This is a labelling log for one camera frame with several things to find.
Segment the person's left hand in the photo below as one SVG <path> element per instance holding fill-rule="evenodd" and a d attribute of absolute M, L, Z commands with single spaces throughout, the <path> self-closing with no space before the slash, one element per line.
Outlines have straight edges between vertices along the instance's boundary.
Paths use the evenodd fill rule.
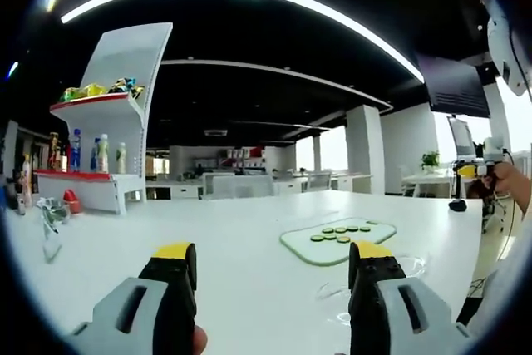
<path fill-rule="evenodd" d="M 195 325 L 195 330 L 193 333 L 193 354 L 201 355 L 205 350 L 208 342 L 208 337 L 204 329 L 200 326 Z"/>

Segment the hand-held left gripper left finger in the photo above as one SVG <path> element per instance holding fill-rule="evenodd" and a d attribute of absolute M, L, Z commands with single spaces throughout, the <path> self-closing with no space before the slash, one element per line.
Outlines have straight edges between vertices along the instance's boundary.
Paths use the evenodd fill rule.
<path fill-rule="evenodd" d="M 196 288 L 195 245 L 165 246 L 97 303 L 68 343 L 79 354 L 192 354 Z"/>

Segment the person's right hand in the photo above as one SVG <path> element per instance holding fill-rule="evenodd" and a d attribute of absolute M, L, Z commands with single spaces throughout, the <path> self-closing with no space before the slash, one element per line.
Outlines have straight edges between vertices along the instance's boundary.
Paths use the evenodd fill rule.
<path fill-rule="evenodd" d="M 519 177 L 520 172 L 512 164 L 500 162 L 491 166 L 488 173 L 481 177 L 481 181 L 487 189 L 509 194 L 514 190 Z"/>

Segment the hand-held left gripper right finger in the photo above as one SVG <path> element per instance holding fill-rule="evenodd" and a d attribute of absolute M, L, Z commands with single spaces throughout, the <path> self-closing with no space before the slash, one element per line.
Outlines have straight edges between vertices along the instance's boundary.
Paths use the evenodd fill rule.
<path fill-rule="evenodd" d="M 351 354 L 463 354 L 472 345 L 446 302 L 391 255 L 362 257 L 351 243 L 348 288 Z"/>

